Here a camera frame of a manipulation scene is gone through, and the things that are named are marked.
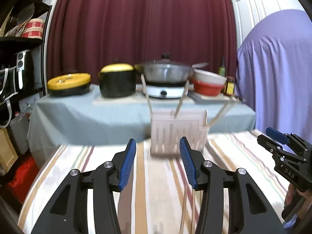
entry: human hand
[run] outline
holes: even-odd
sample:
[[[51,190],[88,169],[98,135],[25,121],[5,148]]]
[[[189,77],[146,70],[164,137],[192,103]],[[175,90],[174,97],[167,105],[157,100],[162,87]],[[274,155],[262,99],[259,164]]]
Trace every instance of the human hand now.
[[[293,196],[295,195],[296,192],[298,192],[301,196],[305,198],[303,206],[297,212],[298,218],[302,220],[312,205],[312,192],[310,190],[307,190],[306,192],[302,193],[298,189],[296,189],[292,184],[289,184],[284,205],[289,205],[291,203]]]

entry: black bag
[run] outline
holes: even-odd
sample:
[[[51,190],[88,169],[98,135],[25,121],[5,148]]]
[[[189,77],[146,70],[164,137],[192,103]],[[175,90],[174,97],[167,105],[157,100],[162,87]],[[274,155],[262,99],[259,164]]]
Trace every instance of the black bag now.
[[[0,128],[6,128],[12,118],[12,108],[10,103],[10,98],[18,92],[15,88],[15,70],[16,67],[13,68],[5,68],[0,70],[0,105],[6,103],[7,109],[9,111],[9,120],[7,124],[1,125]]]

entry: lid knob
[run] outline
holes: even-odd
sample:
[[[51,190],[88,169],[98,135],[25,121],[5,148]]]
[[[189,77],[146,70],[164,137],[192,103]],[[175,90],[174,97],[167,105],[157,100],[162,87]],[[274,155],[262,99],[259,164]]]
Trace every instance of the lid knob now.
[[[161,59],[168,59],[169,60],[170,53],[162,53]]]

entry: yellow pot lid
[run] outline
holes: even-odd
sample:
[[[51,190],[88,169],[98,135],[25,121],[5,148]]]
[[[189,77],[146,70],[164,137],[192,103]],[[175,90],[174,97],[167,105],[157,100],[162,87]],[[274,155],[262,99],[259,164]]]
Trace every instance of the yellow pot lid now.
[[[130,70],[134,70],[134,68],[128,63],[115,63],[106,65],[101,69],[101,72],[106,73],[106,72],[130,71]]]
[[[49,90],[66,90],[83,86],[91,81],[88,73],[75,73],[62,75],[49,80],[47,86]]]

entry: bottle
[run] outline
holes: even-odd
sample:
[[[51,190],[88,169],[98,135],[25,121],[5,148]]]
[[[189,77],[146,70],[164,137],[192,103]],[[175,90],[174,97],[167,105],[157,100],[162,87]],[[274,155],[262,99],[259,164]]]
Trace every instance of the bottle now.
[[[222,56],[221,66],[219,67],[219,75],[225,76],[224,56]]]
[[[224,95],[231,97],[234,94],[235,78],[227,76],[227,81],[225,83]]]

